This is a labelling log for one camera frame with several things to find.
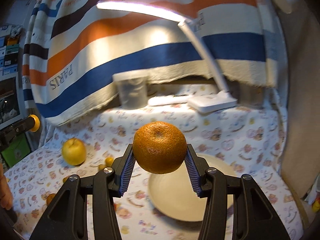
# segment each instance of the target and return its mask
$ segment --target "white desk lamp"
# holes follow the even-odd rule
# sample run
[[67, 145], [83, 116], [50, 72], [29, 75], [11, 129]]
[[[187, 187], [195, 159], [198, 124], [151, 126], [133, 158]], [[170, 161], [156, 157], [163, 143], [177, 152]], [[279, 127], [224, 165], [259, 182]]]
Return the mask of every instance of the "white desk lamp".
[[189, 38], [196, 51], [207, 63], [220, 90], [220, 92], [216, 95], [190, 97], [188, 98], [188, 104], [201, 113], [207, 113], [236, 106], [237, 100], [230, 95], [226, 80], [221, 74], [220, 68], [215, 59], [213, 58], [207, 46], [204, 44], [202, 38], [198, 37], [192, 30], [192, 26], [198, 22], [197, 19], [187, 18], [168, 9], [126, 1], [100, 0], [97, 3], [97, 8], [143, 13], [177, 22], [179, 28]]

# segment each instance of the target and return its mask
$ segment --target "striped curtain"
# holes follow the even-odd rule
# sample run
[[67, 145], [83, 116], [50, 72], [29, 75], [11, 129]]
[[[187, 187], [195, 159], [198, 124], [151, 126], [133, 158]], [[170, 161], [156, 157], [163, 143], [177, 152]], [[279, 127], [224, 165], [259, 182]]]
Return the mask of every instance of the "striped curtain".
[[[23, 55], [27, 108], [61, 125], [116, 96], [114, 73], [148, 69], [149, 82], [212, 77], [176, 22], [99, 10], [99, 0], [37, 0]], [[127, 0], [200, 19], [199, 35], [230, 80], [276, 86], [275, 26], [265, 0]]]

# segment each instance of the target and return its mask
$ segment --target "table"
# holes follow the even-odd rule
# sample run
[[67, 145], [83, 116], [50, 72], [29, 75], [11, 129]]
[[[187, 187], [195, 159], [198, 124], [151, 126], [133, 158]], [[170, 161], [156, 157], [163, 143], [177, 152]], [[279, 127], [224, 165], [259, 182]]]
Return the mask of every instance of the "table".
[[[121, 108], [93, 111], [66, 125], [56, 127], [52, 138], [5, 175], [18, 213], [16, 229], [28, 239], [46, 209], [46, 198], [56, 193], [62, 179], [71, 174], [94, 175], [108, 156], [122, 156], [135, 131], [153, 121], [170, 122], [183, 131], [196, 152], [214, 155], [231, 165], [240, 176], [251, 174], [284, 223], [291, 239], [303, 233], [299, 211], [291, 192], [278, 175], [279, 157], [285, 142], [286, 111], [270, 98], [270, 107], [254, 110], [235, 107], [199, 114], [186, 104]], [[87, 159], [78, 167], [66, 164], [61, 146], [77, 137], [86, 143]], [[123, 240], [195, 240], [201, 223], [176, 221], [161, 214], [148, 198], [149, 173], [137, 164], [128, 191], [115, 199], [116, 214]], [[228, 211], [226, 238], [231, 239], [233, 211]], [[92, 230], [92, 198], [88, 198], [88, 234]]]

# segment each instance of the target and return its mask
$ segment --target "beige plate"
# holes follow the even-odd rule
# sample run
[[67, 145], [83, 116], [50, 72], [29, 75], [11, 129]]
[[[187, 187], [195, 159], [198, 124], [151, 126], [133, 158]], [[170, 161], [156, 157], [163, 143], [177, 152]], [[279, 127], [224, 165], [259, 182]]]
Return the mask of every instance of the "beige plate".
[[[215, 167], [225, 175], [236, 173], [224, 161], [207, 154], [197, 154], [206, 159], [210, 167]], [[198, 198], [193, 192], [188, 171], [183, 162], [180, 168], [168, 174], [151, 174], [148, 194], [153, 205], [163, 214], [182, 221], [202, 221], [207, 198]], [[228, 195], [227, 207], [233, 204]]]

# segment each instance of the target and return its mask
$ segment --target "lamp base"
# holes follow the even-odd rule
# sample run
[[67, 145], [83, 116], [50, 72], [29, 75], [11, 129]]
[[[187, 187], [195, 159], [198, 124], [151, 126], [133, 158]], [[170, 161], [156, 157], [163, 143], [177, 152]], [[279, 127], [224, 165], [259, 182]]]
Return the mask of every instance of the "lamp base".
[[234, 107], [237, 105], [237, 99], [233, 98], [228, 92], [220, 91], [215, 95], [191, 97], [188, 99], [188, 105], [196, 109], [198, 112], [206, 114]]

